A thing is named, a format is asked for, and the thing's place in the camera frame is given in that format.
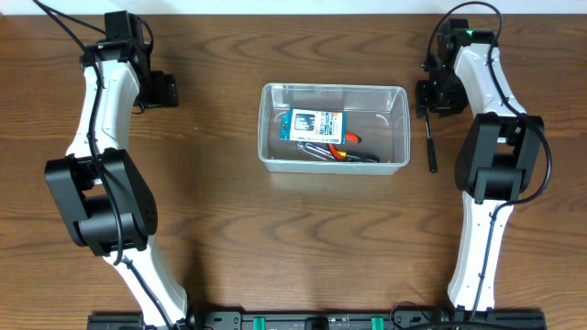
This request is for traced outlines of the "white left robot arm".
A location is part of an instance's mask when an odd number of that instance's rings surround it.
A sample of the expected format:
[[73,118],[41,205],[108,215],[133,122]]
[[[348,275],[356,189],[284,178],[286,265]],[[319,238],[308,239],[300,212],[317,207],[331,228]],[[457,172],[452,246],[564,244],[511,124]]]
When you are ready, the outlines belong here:
[[45,180],[72,241],[111,265],[140,313],[95,313],[90,329],[195,329],[186,290],[156,242],[155,198],[128,153],[135,107],[176,107],[173,75],[154,71],[149,24],[127,11],[105,14],[103,39],[80,48],[85,96],[64,157],[47,162]]

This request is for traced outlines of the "clear plastic container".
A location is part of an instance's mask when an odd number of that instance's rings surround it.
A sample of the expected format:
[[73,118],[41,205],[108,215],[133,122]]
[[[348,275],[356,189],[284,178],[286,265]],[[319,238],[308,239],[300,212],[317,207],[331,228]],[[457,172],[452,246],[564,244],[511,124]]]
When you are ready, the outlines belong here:
[[[359,136],[361,143],[345,140],[335,147],[375,155],[380,162],[322,160],[303,152],[297,142],[280,139],[282,117],[291,108],[343,112],[346,133]],[[410,159],[407,93],[398,86],[270,82],[261,92],[258,156],[269,171],[392,175]]]

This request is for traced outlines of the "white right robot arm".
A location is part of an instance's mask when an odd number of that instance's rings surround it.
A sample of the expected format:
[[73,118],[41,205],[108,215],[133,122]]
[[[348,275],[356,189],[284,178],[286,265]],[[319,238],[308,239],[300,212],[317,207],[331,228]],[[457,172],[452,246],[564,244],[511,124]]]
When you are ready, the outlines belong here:
[[422,65],[429,77],[415,87],[417,117],[470,109],[473,121],[455,162],[463,225],[448,296],[457,310],[494,307],[494,278],[514,201],[528,187],[544,122],[528,115],[506,80],[497,37],[471,29],[465,18],[444,18],[432,35],[437,51]]

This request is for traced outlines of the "blue screw box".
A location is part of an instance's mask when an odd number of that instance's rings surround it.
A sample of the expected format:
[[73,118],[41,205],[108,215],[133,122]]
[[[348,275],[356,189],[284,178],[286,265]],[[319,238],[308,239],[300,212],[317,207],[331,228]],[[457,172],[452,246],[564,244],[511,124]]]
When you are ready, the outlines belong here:
[[343,144],[346,115],[343,112],[291,108],[280,124],[280,139],[295,142]]

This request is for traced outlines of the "silver wrench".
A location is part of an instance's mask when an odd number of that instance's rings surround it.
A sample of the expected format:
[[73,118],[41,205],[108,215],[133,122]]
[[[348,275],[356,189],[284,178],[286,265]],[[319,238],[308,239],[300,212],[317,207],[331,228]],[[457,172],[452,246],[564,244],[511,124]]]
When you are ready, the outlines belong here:
[[320,160],[329,160],[329,161],[336,160],[335,157],[332,155],[332,153],[328,149],[319,147],[318,145],[316,145],[314,143],[298,141],[296,143],[296,145],[303,152],[305,152],[313,157],[316,157]]

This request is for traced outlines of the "black yellow screwdriver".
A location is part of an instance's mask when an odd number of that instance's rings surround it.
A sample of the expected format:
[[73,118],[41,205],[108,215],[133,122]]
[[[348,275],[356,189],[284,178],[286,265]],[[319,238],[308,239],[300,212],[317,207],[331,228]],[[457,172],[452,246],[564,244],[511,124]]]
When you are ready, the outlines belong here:
[[365,163],[379,163],[380,159],[371,154],[351,153],[346,154],[345,161],[347,162],[365,162]]

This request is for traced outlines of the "small metal hammer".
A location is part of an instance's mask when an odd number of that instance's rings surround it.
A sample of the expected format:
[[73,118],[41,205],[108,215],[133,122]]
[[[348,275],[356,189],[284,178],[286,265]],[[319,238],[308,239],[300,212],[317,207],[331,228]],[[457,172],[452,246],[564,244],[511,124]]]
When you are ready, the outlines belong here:
[[437,156],[432,136],[432,129],[430,125],[429,115],[425,117],[426,121],[426,147],[427,147],[427,158],[428,168],[431,173],[437,173]]

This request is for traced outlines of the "red handled pliers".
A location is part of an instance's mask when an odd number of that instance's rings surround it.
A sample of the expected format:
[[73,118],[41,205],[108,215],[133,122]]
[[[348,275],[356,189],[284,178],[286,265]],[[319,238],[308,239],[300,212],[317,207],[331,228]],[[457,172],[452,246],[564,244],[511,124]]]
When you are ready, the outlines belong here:
[[[346,133],[345,140],[350,141],[356,144],[361,143],[361,138],[354,133]],[[336,161],[346,161],[348,158],[348,152],[343,150],[338,150],[334,144],[328,144],[328,149],[330,151],[331,156]]]

